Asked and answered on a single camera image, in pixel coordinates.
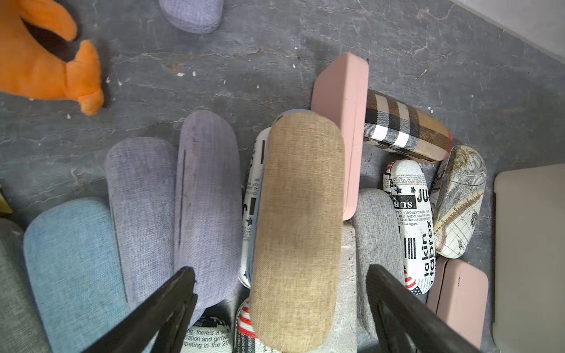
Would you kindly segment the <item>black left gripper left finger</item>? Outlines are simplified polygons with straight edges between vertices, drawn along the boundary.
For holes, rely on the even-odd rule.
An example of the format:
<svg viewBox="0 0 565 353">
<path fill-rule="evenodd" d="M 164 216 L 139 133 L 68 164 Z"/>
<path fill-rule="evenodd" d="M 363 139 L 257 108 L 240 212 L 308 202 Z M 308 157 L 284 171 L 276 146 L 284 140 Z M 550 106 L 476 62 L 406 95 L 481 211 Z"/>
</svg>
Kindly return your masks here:
<svg viewBox="0 0 565 353">
<path fill-rule="evenodd" d="M 180 352 L 197 295 L 195 273 L 183 267 L 125 320 L 88 347 L 86 352 Z"/>
</svg>

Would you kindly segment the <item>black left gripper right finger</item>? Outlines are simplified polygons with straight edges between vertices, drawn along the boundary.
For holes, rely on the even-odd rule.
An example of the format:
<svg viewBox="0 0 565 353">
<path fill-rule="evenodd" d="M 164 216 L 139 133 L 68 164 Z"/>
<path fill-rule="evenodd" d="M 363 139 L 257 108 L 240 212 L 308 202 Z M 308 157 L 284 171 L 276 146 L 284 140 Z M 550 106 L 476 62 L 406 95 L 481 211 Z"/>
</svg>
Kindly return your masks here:
<svg viewBox="0 0 565 353">
<path fill-rule="evenodd" d="M 382 352 L 478 352 L 384 267 L 369 266 L 366 292 Z"/>
</svg>

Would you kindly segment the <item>light blue fabric case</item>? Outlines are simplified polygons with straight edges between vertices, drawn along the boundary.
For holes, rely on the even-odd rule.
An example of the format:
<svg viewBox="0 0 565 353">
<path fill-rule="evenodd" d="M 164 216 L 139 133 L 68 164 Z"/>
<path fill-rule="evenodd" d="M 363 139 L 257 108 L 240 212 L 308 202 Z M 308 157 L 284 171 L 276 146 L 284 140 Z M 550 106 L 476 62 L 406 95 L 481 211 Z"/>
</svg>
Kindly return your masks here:
<svg viewBox="0 0 565 353">
<path fill-rule="evenodd" d="M 76 199 L 26 229 L 24 258 L 53 352 L 82 352 L 129 314 L 108 204 Z"/>
</svg>

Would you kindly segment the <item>beige plastic storage bin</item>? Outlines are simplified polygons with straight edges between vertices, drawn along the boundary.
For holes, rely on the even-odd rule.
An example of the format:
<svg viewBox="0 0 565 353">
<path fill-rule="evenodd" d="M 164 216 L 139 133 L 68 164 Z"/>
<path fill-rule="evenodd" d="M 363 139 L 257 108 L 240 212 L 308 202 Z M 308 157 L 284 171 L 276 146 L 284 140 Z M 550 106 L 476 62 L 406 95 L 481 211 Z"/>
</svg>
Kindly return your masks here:
<svg viewBox="0 0 565 353">
<path fill-rule="evenodd" d="M 564 165 L 502 172 L 494 193 L 494 342 L 563 352 Z"/>
</svg>

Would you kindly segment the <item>purple case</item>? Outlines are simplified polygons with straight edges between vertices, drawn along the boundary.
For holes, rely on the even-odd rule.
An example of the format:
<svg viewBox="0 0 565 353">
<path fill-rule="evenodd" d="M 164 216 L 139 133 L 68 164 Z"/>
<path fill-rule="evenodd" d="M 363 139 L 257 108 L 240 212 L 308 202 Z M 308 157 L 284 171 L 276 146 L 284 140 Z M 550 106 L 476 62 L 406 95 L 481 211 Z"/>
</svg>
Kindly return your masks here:
<svg viewBox="0 0 565 353">
<path fill-rule="evenodd" d="M 110 149 L 104 169 L 125 294 L 134 310 L 173 275 L 177 150 L 159 138 L 127 139 Z"/>
<path fill-rule="evenodd" d="M 241 165 L 232 127 L 207 110 L 181 129 L 175 195 L 174 267 L 194 269 L 195 324 L 238 283 L 242 251 Z"/>
<path fill-rule="evenodd" d="M 166 19 L 176 28 L 197 35 L 213 32 L 222 20 L 224 0 L 159 0 Z"/>
</svg>

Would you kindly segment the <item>map print glasses case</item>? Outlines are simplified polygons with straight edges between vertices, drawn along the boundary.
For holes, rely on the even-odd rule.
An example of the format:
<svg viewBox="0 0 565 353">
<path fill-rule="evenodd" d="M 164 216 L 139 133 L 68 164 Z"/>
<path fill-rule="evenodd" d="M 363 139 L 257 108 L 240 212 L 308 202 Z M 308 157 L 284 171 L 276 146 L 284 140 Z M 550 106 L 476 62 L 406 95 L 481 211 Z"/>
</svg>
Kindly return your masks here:
<svg viewBox="0 0 565 353">
<path fill-rule="evenodd" d="M 486 164 L 469 146 L 455 146 L 431 188 L 436 252 L 456 259 L 465 253 L 479 222 L 486 189 Z"/>
</svg>

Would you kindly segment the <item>plaid glasses case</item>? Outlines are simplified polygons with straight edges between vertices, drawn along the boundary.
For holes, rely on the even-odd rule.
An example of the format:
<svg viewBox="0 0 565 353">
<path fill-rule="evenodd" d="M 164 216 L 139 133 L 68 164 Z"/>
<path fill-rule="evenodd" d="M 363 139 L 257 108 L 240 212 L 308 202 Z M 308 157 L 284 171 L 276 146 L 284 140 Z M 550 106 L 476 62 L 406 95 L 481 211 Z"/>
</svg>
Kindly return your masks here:
<svg viewBox="0 0 565 353">
<path fill-rule="evenodd" d="M 453 148 L 449 129 L 437 119 L 371 90 L 367 94 L 363 140 L 423 163 L 441 162 Z"/>
</svg>

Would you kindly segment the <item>newspaper flag case left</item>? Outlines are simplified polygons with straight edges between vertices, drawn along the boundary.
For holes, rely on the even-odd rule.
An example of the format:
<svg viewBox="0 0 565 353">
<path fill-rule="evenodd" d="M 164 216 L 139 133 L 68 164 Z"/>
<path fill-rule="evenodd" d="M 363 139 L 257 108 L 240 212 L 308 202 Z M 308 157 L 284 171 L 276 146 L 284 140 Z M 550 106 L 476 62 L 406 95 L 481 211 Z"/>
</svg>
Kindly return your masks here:
<svg viewBox="0 0 565 353">
<path fill-rule="evenodd" d="M 218 353 L 233 351 L 232 320 L 220 314 L 204 312 L 184 338 L 182 353 Z"/>
</svg>

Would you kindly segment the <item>newspaper flag case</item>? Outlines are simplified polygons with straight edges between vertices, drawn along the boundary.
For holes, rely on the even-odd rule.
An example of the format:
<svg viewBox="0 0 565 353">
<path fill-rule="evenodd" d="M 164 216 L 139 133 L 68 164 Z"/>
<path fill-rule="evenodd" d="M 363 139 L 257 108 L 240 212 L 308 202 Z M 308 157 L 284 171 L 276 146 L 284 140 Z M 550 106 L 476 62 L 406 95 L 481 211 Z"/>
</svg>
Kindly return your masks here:
<svg viewBox="0 0 565 353">
<path fill-rule="evenodd" d="M 232 320 L 220 314 L 204 312 L 184 338 L 182 353 L 218 353 L 233 351 Z"/>
<path fill-rule="evenodd" d="M 250 319 L 250 299 L 239 307 L 234 328 L 234 353 L 280 353 L 261 342 L 252 327 Z"/>
</svg>

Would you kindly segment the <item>stone grey flat case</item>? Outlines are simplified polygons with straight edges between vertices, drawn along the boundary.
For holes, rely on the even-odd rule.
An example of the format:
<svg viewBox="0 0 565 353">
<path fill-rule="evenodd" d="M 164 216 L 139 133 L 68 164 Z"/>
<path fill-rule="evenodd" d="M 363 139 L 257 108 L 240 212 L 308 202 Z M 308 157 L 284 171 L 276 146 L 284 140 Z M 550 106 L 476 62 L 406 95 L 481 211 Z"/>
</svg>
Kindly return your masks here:
<svg viewBox="0 0 565 353">
<path fill-rule="evenodd" d="M 357 352 L 357 270 L 355 229 L 343 223 L 341 265 L 333 325 L 325 342 L 313 352 Z"/>
</svg>

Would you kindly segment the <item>pink flat case right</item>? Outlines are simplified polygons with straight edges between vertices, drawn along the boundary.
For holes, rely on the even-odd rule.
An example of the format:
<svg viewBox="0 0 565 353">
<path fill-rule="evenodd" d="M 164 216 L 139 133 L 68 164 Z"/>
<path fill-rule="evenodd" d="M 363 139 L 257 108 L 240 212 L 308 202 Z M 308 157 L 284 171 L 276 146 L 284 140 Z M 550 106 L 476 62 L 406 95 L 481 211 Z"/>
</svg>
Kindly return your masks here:
<svg viewBox="0 0 565 353">
<path fill-rule="evenodd" d="M 463 260 L 438 258 L 426 306 L 477 349 L 481 348 L 487 299 L 484 272 Z"/>
</svg>

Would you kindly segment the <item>newspaper flag case right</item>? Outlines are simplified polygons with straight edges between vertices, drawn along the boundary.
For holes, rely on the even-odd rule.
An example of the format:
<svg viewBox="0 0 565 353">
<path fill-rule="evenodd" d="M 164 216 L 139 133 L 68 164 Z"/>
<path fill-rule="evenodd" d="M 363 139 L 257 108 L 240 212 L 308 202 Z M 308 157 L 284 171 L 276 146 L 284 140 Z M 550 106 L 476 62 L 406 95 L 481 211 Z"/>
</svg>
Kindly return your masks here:
<svg viewBox="0 0 565 353">
<path fill-rule="evenodd" d="M 261 342 L 252 327 L 250 319 L 250 299 L 239 307 L 234 328 L 234 353 L 280 353 Z"/>
</svg>

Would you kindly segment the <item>grey fabric case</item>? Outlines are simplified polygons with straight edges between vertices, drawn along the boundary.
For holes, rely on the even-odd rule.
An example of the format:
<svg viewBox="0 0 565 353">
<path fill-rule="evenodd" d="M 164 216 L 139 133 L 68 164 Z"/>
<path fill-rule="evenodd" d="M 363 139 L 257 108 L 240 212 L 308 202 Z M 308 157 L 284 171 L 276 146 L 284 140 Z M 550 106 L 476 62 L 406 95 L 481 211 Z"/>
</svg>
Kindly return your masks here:
<svg viewBox="0 0 565 353">
<path fill-rule="evenodd" d="M 350 223 L 356 233 L 357 316 L 363 328 L 375 338 L 377 332 L 366 292 L 369 266 L 383 266 L 400 283 L 405 279 L 403 245 L 389 195 L 379 189 L 360 190 Z"/>
</svg>

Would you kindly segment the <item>newspaper print case centre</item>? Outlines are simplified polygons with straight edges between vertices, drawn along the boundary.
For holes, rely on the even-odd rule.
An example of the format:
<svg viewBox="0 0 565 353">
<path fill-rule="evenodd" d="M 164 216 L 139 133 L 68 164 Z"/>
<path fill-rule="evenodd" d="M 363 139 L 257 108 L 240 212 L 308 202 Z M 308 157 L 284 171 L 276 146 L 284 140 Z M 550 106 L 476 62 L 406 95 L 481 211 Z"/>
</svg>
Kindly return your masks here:
<svg viewBox="0 0 565 353">
<path fill-rule="evenodd" d="M 425 175 L 419 163 L 396 160 L 383 174 L 403 241 L 405 287 L 416 296 L 426 294 L 436 275 L 433 215 Z"/>
</svg>

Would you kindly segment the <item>grey case far left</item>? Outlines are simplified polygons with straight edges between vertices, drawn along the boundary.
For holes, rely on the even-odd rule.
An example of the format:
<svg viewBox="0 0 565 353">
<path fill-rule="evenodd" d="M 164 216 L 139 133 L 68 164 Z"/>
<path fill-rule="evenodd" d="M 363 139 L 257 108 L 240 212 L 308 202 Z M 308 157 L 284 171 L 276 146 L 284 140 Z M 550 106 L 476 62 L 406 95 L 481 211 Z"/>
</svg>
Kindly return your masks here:
<svg viewBox="0 0 565 353">
<path fill-rule="evenodd" d="M 23 235 L 19 225 L 1 220 L 1 351 L 50 352 L 26 273 Z"/>
</svg>

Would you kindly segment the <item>newspaper case under tan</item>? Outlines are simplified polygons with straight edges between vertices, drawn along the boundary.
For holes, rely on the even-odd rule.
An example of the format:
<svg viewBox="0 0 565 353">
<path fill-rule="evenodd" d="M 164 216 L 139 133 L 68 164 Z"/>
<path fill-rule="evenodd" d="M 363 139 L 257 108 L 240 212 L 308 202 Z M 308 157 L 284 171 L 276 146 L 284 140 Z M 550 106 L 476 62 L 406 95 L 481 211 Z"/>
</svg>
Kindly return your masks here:
<svg viewBox="0 0 565 353">
<path fill-rule="evenodd" d="M 255 250 L 255 234 L 257 229 L 257 215 L 259 211 L 260 192 L 263 180 L 263 167 L 266 154 L 266 143 L 271 128 L 264 129 L 255 140 L 247 184 L 244 191 L 243 202 L 243 243 L 241 253 L 241 266 L 238 278 L 242 285 L 251 288 L 252 266 Z"/>
</svg>

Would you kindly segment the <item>pink slim case upright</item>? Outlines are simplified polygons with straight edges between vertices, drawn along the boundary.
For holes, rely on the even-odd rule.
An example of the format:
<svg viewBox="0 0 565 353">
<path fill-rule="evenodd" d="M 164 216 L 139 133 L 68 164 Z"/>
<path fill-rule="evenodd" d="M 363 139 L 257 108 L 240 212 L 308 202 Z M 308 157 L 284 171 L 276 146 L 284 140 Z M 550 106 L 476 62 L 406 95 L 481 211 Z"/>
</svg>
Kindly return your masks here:
<svg viewBox="0 0 565 353">
<path fill-rule="evenodd" d="M 368 83 L 369 64 L 346 52 L 320 73 L 313 87 L 310 109 L 335 123 L 344 140 L 345 221 L 354 216 L 358 202 Z"/>
</svg>

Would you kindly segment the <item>orange plush toy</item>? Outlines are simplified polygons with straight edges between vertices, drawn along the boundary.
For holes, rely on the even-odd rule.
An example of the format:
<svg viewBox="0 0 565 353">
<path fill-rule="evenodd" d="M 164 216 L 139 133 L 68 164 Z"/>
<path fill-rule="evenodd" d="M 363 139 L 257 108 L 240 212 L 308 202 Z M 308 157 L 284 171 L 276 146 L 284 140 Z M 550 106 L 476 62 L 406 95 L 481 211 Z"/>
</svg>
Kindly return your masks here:
<svg viewBox="0 0 565 353">
<path fill-rule="evenodd" d="M 97 114 L 104 94 L 94 44 L 82 41 L 75 58 L 65 62 L 36 41 L 26 24 L 68 42 L 77 36 L 76 22 L 55 1 L 2 1 L 1 92 L 28 99 L 76 101 L 85 115 Z"/>
</svg>

